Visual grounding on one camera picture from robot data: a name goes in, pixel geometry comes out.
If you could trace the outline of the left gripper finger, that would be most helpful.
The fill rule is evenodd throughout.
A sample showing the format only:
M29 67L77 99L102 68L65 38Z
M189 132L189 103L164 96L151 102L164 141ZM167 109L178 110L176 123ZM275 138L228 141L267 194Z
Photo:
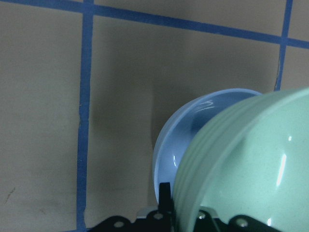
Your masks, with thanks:
M173 202L170 182L162 182L159 184L158 211L160 213L172 214Z

